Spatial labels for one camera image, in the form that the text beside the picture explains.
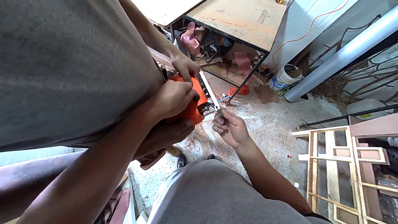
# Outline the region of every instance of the terrazzo floor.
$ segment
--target terrazzo floor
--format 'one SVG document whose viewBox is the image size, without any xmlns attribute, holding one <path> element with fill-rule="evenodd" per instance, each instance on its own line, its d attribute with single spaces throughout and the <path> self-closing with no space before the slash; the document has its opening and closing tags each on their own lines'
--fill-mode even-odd
<svg viewBox="0 0 398 224">
<path fill-rule="evenodd" d="M 210 74 L 206 74 L 206 77 L 212 90 L 219 97 L 222 93 L 227 93 L 231 87 Z M 298 183 L 297 188 L 304 195 L 307 164 L 305 161 L 298 161 L 297 154 L 308 153 L 308 142 L 293 138 L 290 133 L 296 131 L 299 124 L 340 116 L 340 110 L 322 99 L 290 104 L 280 98 L 279 103 L 261 104 L 252 87 L 249 95 L 235 97 L 226 108 L 245 120 L 250 136 L 266 158 L 292 184 Z M 214 115 L 206 116 L 201 124 L 196 125 L 195 131 L 175 146 L 186 155 L 188 163 L 214 154 L 216 159 L 248 179 L 234 150 L 212 130 L 213 118 Z M 142 170 L 137 161 L 131 162 L 129 168 L 133 174 L 138 213 L 145 211 L 149 215 L 159 185 L 177 169 L 177 158 L 166 154 L 147 171 Z"/>
</svg>

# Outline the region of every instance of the sandpaper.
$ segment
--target sandpaper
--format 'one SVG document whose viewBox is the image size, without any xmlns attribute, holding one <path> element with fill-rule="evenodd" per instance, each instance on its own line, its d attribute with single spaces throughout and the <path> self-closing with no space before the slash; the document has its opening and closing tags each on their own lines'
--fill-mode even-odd
<svg viewBox="0 0 398 224">
<path fill-rule="evenodd" d="M 235 52 L 234 58 L 236 63 L 238 64 L 239 71 L 242 73 L 242 78 L 245 79 L 252 70 L 250 67 L 250 59 L 248 59 L 248 54 L 246 51 L 244 52 Z"/>
<path fill-rule="evenodd" d="M 181 44 L 188 52 L 196 57 L 200 57 L 199 42 L 194 38 L 195 23 L 190 22 L 187 31 L 181 35 Z"/>
</svg>

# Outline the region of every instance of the metal bar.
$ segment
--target metal bar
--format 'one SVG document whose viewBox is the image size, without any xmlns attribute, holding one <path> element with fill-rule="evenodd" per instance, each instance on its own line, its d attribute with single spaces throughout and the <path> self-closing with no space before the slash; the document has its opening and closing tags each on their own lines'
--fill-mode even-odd
<svg viewBox="0 0 398 224">
<path fill-rule="evenodd" d="M 176 39 L 174 36 L 174 30 L 173 30 L 173 24 L 170 25 L 170 32 L 172 33 L 172 43 L 174 43 L 174 40 Z"/>
<path fill-rule="evenodd" d="M 195 23 L 196 23 L 197 25 L 199 25 L 199 26 L 204 26 L 206 29 L 209 29 L 209 30 L 211 30 L 211 31 L 213 31 L 213 32 L 216 32 L 216 33 L 221 34 L 221 35 L 223 35 L 223 36 L 225 36 L 225 37 L 228 37 L 228 38 L 234 40 L 234 41 L 237 42 L 237 43 L 244 44 L 244 45 L 249 46 L 249 47 L 251 47 L 251 48 L 253 48 L 253 49 L 255 49 L 255 50 L 258 50 L 258 51 L 264 53 L 266 56 L 269 55 L 269 51 L 267 51 L 267 50 L 264 50 L 264 49 L 262 49 L 262 48 L 260 48 L 260 47 L 257 47 L 256 45 L 253 45 L 253 44 L 251 44 L 251 43 L 248 43 L 248 42 L 246 42 L 246 41 L 243 41 L 243 40 L 241 40 L 241 39 L 239 39 L 239 38 L 236 38 L 236 37 L 234 37 L 234 36 L 232 36 L 232 35 L 229 35 L 228 33 L 225 33 L 225 32 L 223 32 L 223 31 L 221 31 L 221 30 L 218 30 L 218 29 L 216 29 L 216 28 L 214 28 L 214 27 L 212 27 L 212 26 L 209 26 L 209 25 L 207 25 L 207 24 L 204 24 L 204 23 L 202 23 L 202 22 L 200 22 L 200 21 L 197 21 L 196 19 L 194 19 L 194 18 L 192 18 L 192 17 L 189 17 L 189 16 L 187 16 L 187 15 L 183 15 L 182 17 L 185 18 L 185 19 L 187 19 L 187 20 L 189 20 L 189 21 L 195 22 Z"/>
<path fill-rule="evenodd" d="M 317 122 L 313 122 L 313 123 L 301 124 L 300 127 L 303 128 L 303 127 L 308 127 L 308 126 L 312 126 L 312 125 L 316 125 L 316 124 L 332 122 L 332 121 L 341 120 L 341 119 L 347 119 L 347 122 L 348 122 L 348 116 L 354 116 L 355 117 L 355 116 L 360 116 L 360 115 L 364 115 L 364 114 L 371 114 L 371 113 L 375 113 L 375 112 L 379 112 L 379 111 L 396 109 L 396 108 L 398 108 L 398 104 L 384 106 L 384 107 L 375 108 L 375 109 L 371 109 L 371 110 L 365 110 L 365 111 L 361 111 L 361 112 L 357 112 L 357 113 L 353 113 L 353 114 L 347 114 L 347 115 L 343 115 L 343 116 L 340 116 L 340 117 L 330 118 L 330 119 L 321 120 L 321 121 L 317 121 Z"/>
<path fill-rule="evenodd" d="M 238 89 L 234 92 L 234 94 L 231 96 L 231 98 L 229 98 L 227 104 L 229 104 L 231 102 L 231 100 L 236 96 L 236 94 L 238 94 L 239 90 L 243 87 L 243 85 L 246 84 L 246 82 L 250 79 L 250 77 L 254 74 L 254 72 L 258 69 L 258 67 L 260 67 L 260 65 L 263 63 L 263 61 L 265 60 L 265 58 L 267 57 L 267 55 L 263 55 L 263 57 L 260 59 L 260 61 L 258 61 L 258 63 L 254 66 L 254 68 L 250 71 L 249 75 L 246 77 L 246 79 L 242 82 L 242 84 L 240 84 L 240 86 L 238 87 Z"/>
<path fill-rule="evenodd" d="M 236 86 L 236 87 L 239 87 L 237 84 L 235 84 L 235 83 L 229 81 L 228 79 L 222 78 L 222 77 L 220 77 L 220 76 L 214 74 L 213 72 L 211 72 L 210 69 L 206 69 L 205 67 L 202 67 L 202 69 L 203 69 L 205 72 L 207 72 L 207 73 L 209 73 L 209 74 L 211 74 L 211 75 L 214 75 L 215 77 L 217 77 L 217 78 L 219 78 L 219 79 L 221 79 L 221 80 L 224 80 L 224 81 L 226 81 L 227 83 L 229 83 L 229 84 L 231 84 L 231 85 L 234 85 L 234 86 Z"/>
</svg>

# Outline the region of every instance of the cardboard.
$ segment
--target cardboard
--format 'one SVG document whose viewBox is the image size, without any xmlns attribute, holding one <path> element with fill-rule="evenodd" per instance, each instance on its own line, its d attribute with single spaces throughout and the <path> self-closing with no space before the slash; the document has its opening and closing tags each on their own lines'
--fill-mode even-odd
<svg viewBox="0 0 398 224">
<path fill-rule="evenodd" d="M 270 89 L 269 86 L 260 85 L 260 87 L 254 87 L 254 90 L 262 104 L 269 102 L 279 103 L 279 92 Z"/>
</svg>

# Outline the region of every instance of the person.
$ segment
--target person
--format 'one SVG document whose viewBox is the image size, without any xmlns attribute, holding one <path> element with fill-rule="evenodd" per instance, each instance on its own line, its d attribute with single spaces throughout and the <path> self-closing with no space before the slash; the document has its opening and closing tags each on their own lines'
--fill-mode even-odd
<svg viewBox="0 0 398 224">
<path fill-rule="evenodd" d="M 0 18 L 0 152 L 93 146 L 165 82 L 147 46 L 199 76 L 130 0 L 6 1 Z M 135 159 L 147 169 L 192 131 L 158 124 Z"/>
<path fill-rule="evenodd" d="M 18 223 L 93 223 L 152 126 L 182 111 L 192 98 L 195 91 L 183 84 L 168 81 L 66 168 Z M 215 115 L 213 130 L 235 150 L 252 184 L 215 159 L 192 162 L 161 185 L 148 223 L 329 223 L 271 166 L 244 121 L 222 112 L 223 118 Z"/>
</svg>

